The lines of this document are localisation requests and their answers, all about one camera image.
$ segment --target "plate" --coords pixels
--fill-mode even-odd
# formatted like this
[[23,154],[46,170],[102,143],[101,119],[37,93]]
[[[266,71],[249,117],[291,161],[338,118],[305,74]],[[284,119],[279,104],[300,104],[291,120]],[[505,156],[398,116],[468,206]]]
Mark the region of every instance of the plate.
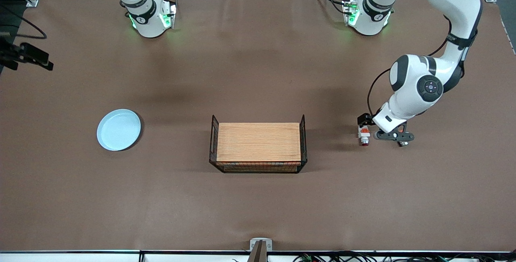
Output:
[[118,109],[102,118],[97,128],[97,140],[107,150],[120,151],[133,145],[140,132],[138,115],[128,109]]

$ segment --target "round plate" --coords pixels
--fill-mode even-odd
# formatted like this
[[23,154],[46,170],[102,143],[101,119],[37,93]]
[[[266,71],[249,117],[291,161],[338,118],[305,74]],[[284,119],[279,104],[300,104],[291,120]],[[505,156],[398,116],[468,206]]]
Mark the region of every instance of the round plate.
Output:
[[97,128],[97,139],[103,148],[120,151],[133,145],[140,131],[138,115],[128,109],[118,109],[102,118]]

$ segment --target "wooden board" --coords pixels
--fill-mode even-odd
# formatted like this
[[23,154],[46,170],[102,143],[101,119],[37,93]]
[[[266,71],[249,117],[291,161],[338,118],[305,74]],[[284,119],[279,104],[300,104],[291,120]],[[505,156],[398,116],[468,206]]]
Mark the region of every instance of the wooden board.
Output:
[[298,123],[220,123],[217,161],[299,161]]

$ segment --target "brown table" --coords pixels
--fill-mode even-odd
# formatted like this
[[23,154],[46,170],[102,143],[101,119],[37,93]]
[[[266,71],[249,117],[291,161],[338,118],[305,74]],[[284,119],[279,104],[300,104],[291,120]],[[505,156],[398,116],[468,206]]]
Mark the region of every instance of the brown table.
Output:
[[[30,42],[54,71],[21,65],[0,78],[1,249],[234,250],[256,236],[277,250],[514,249],[516,60],[495,5],[466,76],[409,122],[416,140],[358,146],[374,77],[448,30],[426,0],[395,8],[364,37],[321,0],[179,0],[177,29],[145,39],[118,0],[41,0],[25,16],[48,34]],[[391,93],[383,77],[372,106]],[[109,152],[96,128],[118,108],[140,114],[144,133]],[[308,164],[218,172],[212,114],[305,114]]]

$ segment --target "white strip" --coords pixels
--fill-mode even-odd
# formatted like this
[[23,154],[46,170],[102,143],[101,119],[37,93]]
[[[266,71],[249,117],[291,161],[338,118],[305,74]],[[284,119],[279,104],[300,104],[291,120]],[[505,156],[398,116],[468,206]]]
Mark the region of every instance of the white strip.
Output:
[[501,20],[501,26],[504,27],[505,35],[507,36],[507,39],[509,40],[509,44],[511,45],[512,53],[514,53],[514,55],[516,56],[516,51],[514,51],[514,46],[512,46],[511,38],[509,37],[509,34],[507,33],[507,29],[505,29],[504,20],[501,18],[501,16],[500,16],[500,20]]

